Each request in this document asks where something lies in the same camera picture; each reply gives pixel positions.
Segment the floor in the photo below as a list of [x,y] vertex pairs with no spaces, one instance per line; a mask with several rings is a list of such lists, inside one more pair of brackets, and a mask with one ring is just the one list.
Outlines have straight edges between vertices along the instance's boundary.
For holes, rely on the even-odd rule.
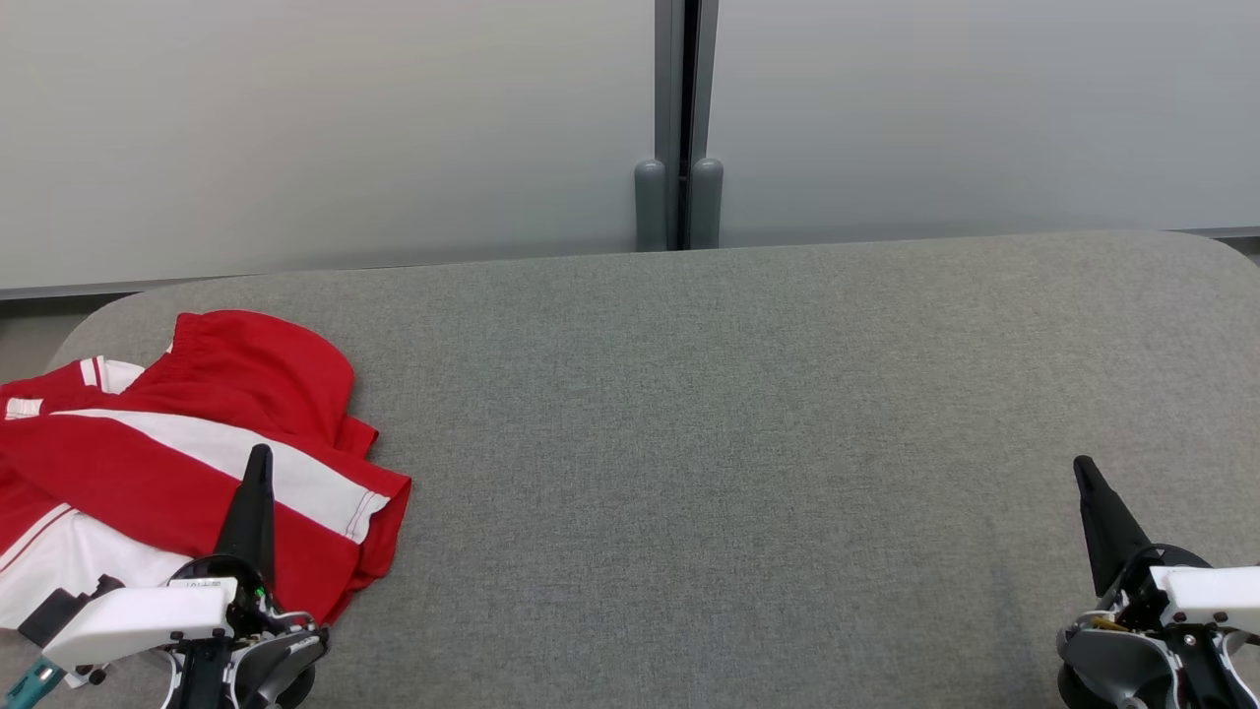
[[[1260,237],[1225,243],[1260,264]],[[0,384],[44,372],[57,348],[84,317],[121,295],[0,300]]]

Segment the white wall panel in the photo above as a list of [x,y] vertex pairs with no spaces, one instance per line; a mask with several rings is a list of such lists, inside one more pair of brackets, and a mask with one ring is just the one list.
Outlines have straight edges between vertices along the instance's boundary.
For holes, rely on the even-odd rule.
[[722,244],[1260,224],[1252,0],[721,0]]
[[653,4],[0,0],[0,290],[634,247]]

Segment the white stripe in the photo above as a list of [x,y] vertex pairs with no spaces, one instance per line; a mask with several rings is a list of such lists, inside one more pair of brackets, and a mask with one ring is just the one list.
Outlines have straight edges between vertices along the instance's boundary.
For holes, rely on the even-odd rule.
[[123,536],[67,505],[49,515],[55,518],[54,513],[64,516],[52,524],[40,520],[32,530],[43,534],[30,547],[20,542],[10,553],[25,552],[15,560],[6,555],[0,563],[3,569],[13,562],[0,574],[0,628],[16,628],[58,588],[72,594],[92,593],[101,574],[110,574],[127,587],[161,586],[189,562],[188,557]]
[[29,419],[32,417],[39,416],[39,408],[44,406],[43,399],[10,399],[4,406],[4,418],[6,422],[13,419]]
[[9,562],[13,562],[14,557],[16,557],[18,553],[21,552],[30,543],[32,539],[35,539],[35,535],[38,535],[40,530],[43,530],[48,525],[48,523],[55,520],[57,515],[60,515],[62,513],[69,509],[71,509],[69,505],[66,504],[58,505],[57,508],[49,510],[47,515],[40,518],[38,523],[30,525],[30,529],[26,530],[25,534],[19,536],[18,542],[13,543],[13,547],[5,549],[4,554],[0,554],[0,569],[5,568],[9,564]]
[[83,384],[96,387],[96,368],[91,360],[79,360],[79,372],[83,373]]
[[389,502],[291,446],[237,427],[149,412],[82,409],[55,414],[112,419],[236,480],[244,476],[249,450],[266,443],[271,447],[276,500],[355,544],[367,539],[372,515]]
[[140,375],[145,374],[145,369],[140,365],[106,360],[105,358],[101,359],[101,377],[105,379],[101,383],[101,390],[106,394],[122,394],[135,384]]

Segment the red and white jacket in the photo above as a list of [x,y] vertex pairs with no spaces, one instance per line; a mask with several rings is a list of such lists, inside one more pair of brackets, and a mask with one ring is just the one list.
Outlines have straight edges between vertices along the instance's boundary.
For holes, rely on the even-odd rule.
[[258,312],[179,315],[146,369],[103,358],[0,387],[0,628],[101,574],[159,586],[214,549],[249,450],[272,451],[276,597],[318,621],[393,560],[411,480],[364,461],[354,372]]

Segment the gray fabric surface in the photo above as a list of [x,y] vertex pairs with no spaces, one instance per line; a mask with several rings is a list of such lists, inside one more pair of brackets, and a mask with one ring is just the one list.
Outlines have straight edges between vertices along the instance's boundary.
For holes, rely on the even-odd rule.
[[[1056,706],[1074,456],[1152,538],[1260,560],[1257,305],[1184,234],[648,253],[180,285],[54,365],[218,307],[345,351],[416,487],[311,709]],[[48,706],[155,705],[127,670]]]

